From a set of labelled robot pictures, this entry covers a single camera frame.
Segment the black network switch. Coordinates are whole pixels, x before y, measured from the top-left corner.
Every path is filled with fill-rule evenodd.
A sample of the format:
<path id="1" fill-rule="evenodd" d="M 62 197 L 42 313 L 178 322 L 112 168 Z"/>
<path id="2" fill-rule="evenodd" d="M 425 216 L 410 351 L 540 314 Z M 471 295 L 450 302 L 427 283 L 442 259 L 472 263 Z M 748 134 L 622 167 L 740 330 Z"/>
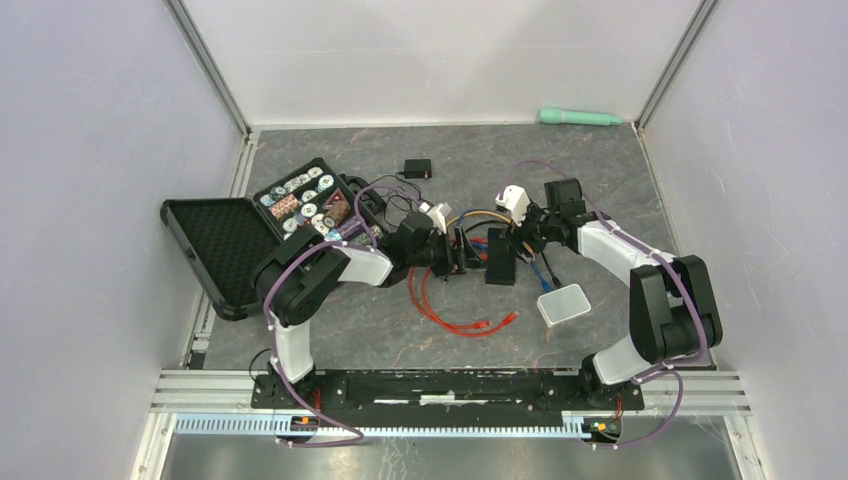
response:
<path id="1" fill-rule="evenodd" d="M 487 231 L 487 260 L 484 279 L 488 285 L 515 285 L 516 258 L 505 238 L 504 229 L 489 228 Z"/>

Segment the black power adapter with cord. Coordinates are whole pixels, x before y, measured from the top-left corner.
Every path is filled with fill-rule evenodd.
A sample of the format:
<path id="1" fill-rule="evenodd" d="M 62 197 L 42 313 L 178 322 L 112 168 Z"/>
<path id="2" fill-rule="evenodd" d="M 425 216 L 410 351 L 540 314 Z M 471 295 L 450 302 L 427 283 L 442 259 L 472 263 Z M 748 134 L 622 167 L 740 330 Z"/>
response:
<path id="1" fill-rule="evenodd" d="M 421 187 L 417 181 L 430 180 L 433 177 L 432 160 L 413 158 L 403 161 L 399 171 L 378 175 L 371 184 L 377 187 L 369 192 L 377 195 L 376 200 L 368 200 L 365 204 L 375 214 L 381 217 L 382 223 L 388 227 L 397 227 L 390 218 L 390 212 L 408 214 L 416 211 L 425 201 Z"/>

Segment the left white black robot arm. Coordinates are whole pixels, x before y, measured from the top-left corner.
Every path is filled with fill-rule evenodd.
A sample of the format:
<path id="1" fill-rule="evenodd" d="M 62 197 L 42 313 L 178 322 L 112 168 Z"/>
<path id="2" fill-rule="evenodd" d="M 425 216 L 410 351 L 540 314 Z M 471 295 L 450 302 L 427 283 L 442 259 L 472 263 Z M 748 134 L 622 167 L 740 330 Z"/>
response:
<path id="1" fill-rule="evenodd" d="M 412 268 L 441 277 L 482 268 L 483 258 L 458 229 L 448 230 L 425 213 L 407 215 L 372 245 L 327 240 L 311 226 L 297 230 L 257 267 L 252 285 L 272 335 L 270 370 L 280 376 L 275 392 L 290 407 L 314 394 L 309 321 L 340 283 L 390 287 Z"/>

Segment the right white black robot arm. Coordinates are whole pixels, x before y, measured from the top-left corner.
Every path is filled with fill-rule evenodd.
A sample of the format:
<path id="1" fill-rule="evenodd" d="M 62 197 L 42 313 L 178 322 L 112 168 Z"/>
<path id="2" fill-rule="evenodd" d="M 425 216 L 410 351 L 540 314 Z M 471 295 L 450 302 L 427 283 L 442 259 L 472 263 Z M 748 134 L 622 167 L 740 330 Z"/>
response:
<path id="1" fill-rule="evenodd" d="M 586 200 L 576 179 L 544 188 L 544 207 L 517 185 L 496 196 L 510 219 L 508 244 L 541 252 L 558 243 L 602 266 L 629 291 L 627 334 L 589 355 L 580 368 L 577 392 L 585 405 L 602 408 L 617 396 L 618 385 L 699 362 L 721 343 L 723 327 L 703 259 L 674 256 L 630 235 Z"/>

